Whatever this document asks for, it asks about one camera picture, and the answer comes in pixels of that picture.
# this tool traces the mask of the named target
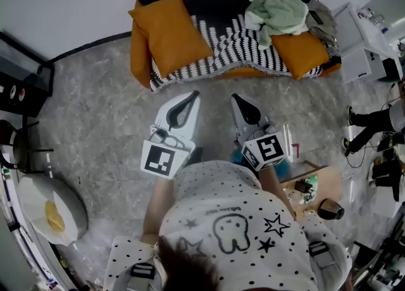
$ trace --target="leg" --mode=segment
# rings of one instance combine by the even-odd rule
[[[375,180],[376,187],[391,187],[392,186],[392,178],[387,177],[380,177]]]
[[[395,172],[398,167],[399,167],[399,164],[398,164],[398,161],[396,161],[396,160],[384,162],[379,165],[375,165],[373,167],[373,178],[378,178],[380,176],[389,175],[390,173]]]
[[[351,122],[358,127],[377,127],[379,132],[393,130],[389,109],[372,112],[368,115],[353,114]]]
[[[374,134],[377,132],[379,132],[377,127],[366,127],[350,142],[349,150],[351,152],[358,152],[371,138],[373,138]]]
[[[399,182],[401,177],[393,178],[394,184],[392,184],[392,195],[394,196],[395,202],[399,202]]]

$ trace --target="black chair leg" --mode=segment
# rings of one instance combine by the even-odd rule
[[[30,127],[36,126],[36,125],[38,125],[38,123],[39,123],[39,121],[30,123],[30,124],[27,125],[25,128],[30,128]]]
[[[49,149],[30,149],[30,152],[53,152],[54,150],[52,148]]]
[[[44,171],[25,171],[25,174],[43,174],[45,173]]]

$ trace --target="teal fabric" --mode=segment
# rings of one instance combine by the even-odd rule
[[[300,34],[307,31],[308,7],[301,0],[254,0],[246,9],[263,19],[259,44],[268,47],[271,35]]]

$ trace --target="cloth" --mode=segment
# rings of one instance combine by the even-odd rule
[[[402,99],[397,100],[390,108],[390,120],[396,132],[401,132],[405,127],[405,108]]]
[[[405,181],[398,161],[387,161],[373,167],[373,179],[377,187],[392,187],[396,202],[405,201]]]
[[[323,43],[336,45],[336,22],[330,10],[317,0],[310,0],[307,3],[308,14],[305,24],[309,32],[317,36]]]
[[[329,62],[325,45],[308,31],[299,35],[272,35],[271,41],[295,80],[300,80],[312,68]]]
[[[247,168],[223,161],[193,164],[175,177],[174,184],[175,205],[159,235],[172,246],[180,242],[189,256],[210,258],[219,290],[336,291],[344,283],[351,268],[344,246],[319,217],[294,221],[283,202],[262,191]],[[329,248],[323,255],[335,262],[327,268],[321,269],[318,256],[309,254],[308,244],[319,241]],[[116,276],[130,267],[132,254],[134,264],[156,255],[157,246],[133,241],[131,245],[133,253],[119,256],[121,246],[113,244],[104,290],[116,290]]]
[[[377,132],[391,132],[394,129],[390,120],[390,109],[377,111],[368,115],[356,113],[351,116],[353,125],[366,127],[349,144],[352,152],[358,152]]]
[[[195,28],[183,0],[160,0],[128,12],[147,38],[160,75],[214,54]]]
[[[261,31],[259,49],[271,45],[271,35],[299,35],[308,31],[305,25],[308,7],[301,0],[254,0],[245,12],[245,27]]]

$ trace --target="floor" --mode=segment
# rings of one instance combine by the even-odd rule
[[[87,208],[88,232],[69,247],[58,246],[82,282],[103,283],[114,237],[141,235],[154,181],[139,170],[142,142],[159,107],[192,90],[202,97],[194,141],[204,148],[203,160],[229,160],[235,135],[229,97],[234,92],[247,94],[268,108],[277,130],[288,129],[292,142],[299,144],[292,172],[304,159],[340,170],[346,214],[328,225],[346,246],[357,240],[376,247],[390,232],[395,220],[371,211],[375,191],[365,177],[374,150],[367,148],[363,165],[354,169],[340,144],[347,132],[346,106],[352,104],[359,113],[379,110],[390,84],[343,85],[339,74],[299,82],[286,77],[211,79],[171,85],[155,95],[132,77],[129,46],[130,40],[122,39],[57,62],[54,94],[32,137],[38,146],[54,148],[53,176],[76,190]],[[349,161],[357,166],[362,157],[361,151]],[[38,168],[49,169],[43,159],[36,161]]]

